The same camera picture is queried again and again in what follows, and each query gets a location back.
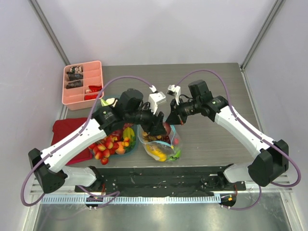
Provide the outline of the red apple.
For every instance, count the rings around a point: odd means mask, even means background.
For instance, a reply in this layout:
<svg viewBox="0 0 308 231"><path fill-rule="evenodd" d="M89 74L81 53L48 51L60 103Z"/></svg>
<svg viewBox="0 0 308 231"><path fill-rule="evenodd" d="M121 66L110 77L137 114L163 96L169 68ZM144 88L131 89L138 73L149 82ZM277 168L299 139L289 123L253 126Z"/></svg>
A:
<svg viewBox="0 0 308 231"><path fill-rule="evenodd" d="M171 133L171 126L166 122L163 123L163 126L166 130L166 136L168 136Z"/></svg>

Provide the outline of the purple grape bunch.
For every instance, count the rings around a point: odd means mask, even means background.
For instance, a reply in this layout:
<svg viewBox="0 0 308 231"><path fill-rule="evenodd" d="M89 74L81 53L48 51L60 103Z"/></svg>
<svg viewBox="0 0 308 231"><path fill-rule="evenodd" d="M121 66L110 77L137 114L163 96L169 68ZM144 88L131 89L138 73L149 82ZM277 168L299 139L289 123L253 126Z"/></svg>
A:
<svg viewBox="0 0 308 231"><path fill-rule="evenodd" d="M171 144L169 136L163 136L162 141Z"/></svg>

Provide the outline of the brown longan bunch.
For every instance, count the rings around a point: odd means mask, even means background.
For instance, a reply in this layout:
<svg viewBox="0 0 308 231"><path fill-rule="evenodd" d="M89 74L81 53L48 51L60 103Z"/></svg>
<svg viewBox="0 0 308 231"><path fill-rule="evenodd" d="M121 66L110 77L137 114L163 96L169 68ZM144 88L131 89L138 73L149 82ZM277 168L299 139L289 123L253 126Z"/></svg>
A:
<svg viewBox="0 0 308 231"><path fill-rule="evenodd" d="M146 142L152 142L152 141L160 141L162 139L161 135L158 136L151 136L149 135L147 132L143 132L142 133L142 138L146 141Z"/></svg>

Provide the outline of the clear zip top bag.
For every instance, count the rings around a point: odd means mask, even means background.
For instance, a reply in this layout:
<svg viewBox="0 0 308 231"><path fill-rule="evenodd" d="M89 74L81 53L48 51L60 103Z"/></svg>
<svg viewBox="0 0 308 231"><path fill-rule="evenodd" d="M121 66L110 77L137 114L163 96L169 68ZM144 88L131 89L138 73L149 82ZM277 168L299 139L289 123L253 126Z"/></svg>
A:
<svg viewBox="0 0 308 231"><path fill-rule="evenodd" d="M138 138L149 156L159 162L176 161L181 157L182 142L174 126L163 123L167 134L165 136L149 136L138 128Z"/></svg>

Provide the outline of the yellow pear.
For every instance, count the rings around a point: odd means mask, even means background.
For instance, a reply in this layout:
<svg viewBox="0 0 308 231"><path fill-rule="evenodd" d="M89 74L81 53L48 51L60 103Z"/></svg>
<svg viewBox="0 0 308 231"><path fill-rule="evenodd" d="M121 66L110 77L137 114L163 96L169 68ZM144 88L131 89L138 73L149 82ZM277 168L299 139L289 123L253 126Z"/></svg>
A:
<svg viewBox="0 0 308 231"><path fill-rule="evenodd" d="M165 146L162 145L146 145L145 148L147 154L151 156L154 160L159 162L167 161L167 154Z"/></svg>

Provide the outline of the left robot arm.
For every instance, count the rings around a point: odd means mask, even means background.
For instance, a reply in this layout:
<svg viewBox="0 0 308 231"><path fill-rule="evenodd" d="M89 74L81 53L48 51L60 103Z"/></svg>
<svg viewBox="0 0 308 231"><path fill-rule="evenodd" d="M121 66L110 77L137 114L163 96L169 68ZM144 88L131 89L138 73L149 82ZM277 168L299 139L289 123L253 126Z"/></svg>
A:
<svg viewBox="0 0 308 231"><path fill-rule="evenodd" d="M43 192L53 193L62 186L83 186L92 192L102 188L103 177L93 167L76 168L67 162L93 143L106 138L126 123L140 125L149 135L165 135L164 114L158 106L166 101L163 92L149 95L143 102L143 94L128 89L107 106L99 107L74 132L42 151L33 149L28 153L31 170Z"/></svg>

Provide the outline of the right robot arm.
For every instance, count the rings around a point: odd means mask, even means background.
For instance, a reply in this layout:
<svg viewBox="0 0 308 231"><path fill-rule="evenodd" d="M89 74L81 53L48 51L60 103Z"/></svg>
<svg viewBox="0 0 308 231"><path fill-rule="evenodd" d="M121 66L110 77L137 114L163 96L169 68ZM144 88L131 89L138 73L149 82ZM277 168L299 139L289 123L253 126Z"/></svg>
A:
<svg viewBox="0 0 308 231"><path fill-rule="evenodd" d="M187 101L180 98L179 86L168 87L167 93L174 96L174 99L170 103L171 111L166 122L169 125L184 125L188 116L201 114L225 128L253 158L251 163L229 165L223 175L217 178L221 189L228 190L238 181L253 181L266 187L288 169L287 158L279 152L288 152L286 142L280 140L265 143L265 135L229 106L224 97L213 97L205 81L194 81L188 87L191 96Z"/></svg>

